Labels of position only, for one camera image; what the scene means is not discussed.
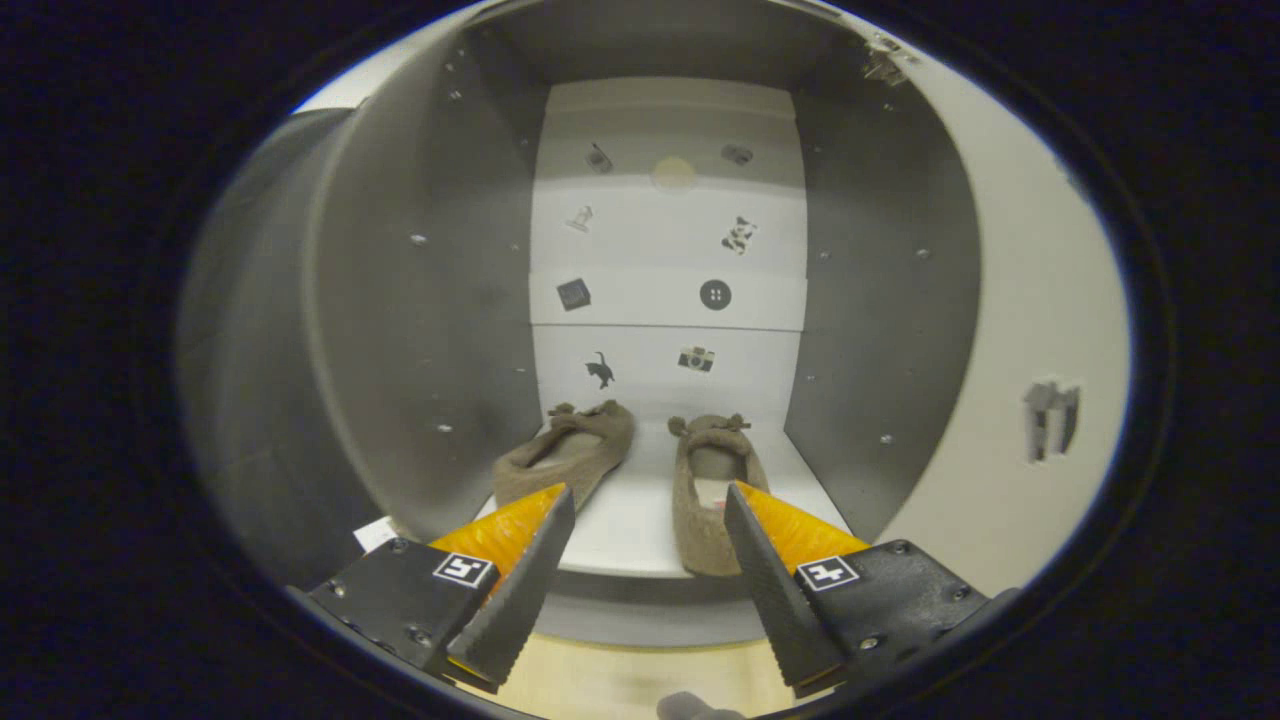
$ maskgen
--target square sticker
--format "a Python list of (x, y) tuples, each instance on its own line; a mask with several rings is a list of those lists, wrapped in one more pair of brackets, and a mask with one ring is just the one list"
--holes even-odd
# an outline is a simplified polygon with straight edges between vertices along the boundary
[(564, 306), (566, 311), (586, 307), (591, 304), (591, 291), (586, 288), (586, 283), (582, 282), (582, 278), (557, 286), (556, 292), (559, 293), (561, 305)]
[(814, 592), (829, 591), (833, 587), (851, 583), (858, 579), (858, 573), (840, 557), (827, 557), (797, 565), (800, 577)]
[(490, 568), (493, 568), (493, 562), (489, 562), (488, 560), (451, 552), (449, 556), (444, 559), (444, 562), (440, 562), (440, 566), (431, 574), (436, 578), (474, 588), (480, 584), (480, 580), (484, 579), (485, 573), (488, 573)]

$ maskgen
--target black cat silhouette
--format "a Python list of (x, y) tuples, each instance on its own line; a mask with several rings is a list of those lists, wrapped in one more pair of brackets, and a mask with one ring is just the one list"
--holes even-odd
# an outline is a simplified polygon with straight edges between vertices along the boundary
[(600, 378), (600, 389), (609, 387), (609, 380), (613, 379), (613, 368), (609, 368), (608, 363), (604, 361), (604, 354), (599, 350), (595, 351), (600, 356), (599, 363), (588, 363), (586, 374), (595, 375)]

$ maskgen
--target fuzzy slipper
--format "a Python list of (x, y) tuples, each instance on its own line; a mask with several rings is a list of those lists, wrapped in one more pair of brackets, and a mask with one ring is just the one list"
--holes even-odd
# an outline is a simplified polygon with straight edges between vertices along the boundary
[(564, 402), (548, 413), (552, 428), (493, 464), (493, 496), (507, 505), (556, 483), (582, 507), (605, 473), (617, 468), (635, 434), (635, 418), (613, 400), (585, 413)]
[(667, 421), (680, 438), (676, 448), (676, 487), (671, 512), (676, 524), (676, 550), (691, 573), (736, 575), (741, 573), (733, 546), (724, 529), (724, 498), (733, 480), (769, 491), (760, 459), (742, 428), (751, 425), (741, 415), (703, 415), (685, 424)]

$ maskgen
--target bolt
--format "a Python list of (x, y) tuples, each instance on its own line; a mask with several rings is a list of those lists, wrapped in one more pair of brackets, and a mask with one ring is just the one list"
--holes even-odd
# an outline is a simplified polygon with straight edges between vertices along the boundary
[(404, 628), (404, 634), (408, 635), (410, 641), (417, 644), (421, 646), (431, 644), (431, 634), (424, 630), (422, 628), (419, 628), (417, 625), (410, 625), (408, 628)]

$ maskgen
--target camera sticker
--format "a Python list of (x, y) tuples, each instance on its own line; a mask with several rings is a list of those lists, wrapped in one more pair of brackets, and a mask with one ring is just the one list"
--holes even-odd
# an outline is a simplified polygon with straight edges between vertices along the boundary
[(680, 351), (680, 359), (676, 363), (681, 368), (710, 373), (712, 365), (716, 363), (716, 354), (705, 347), (686, 347)]

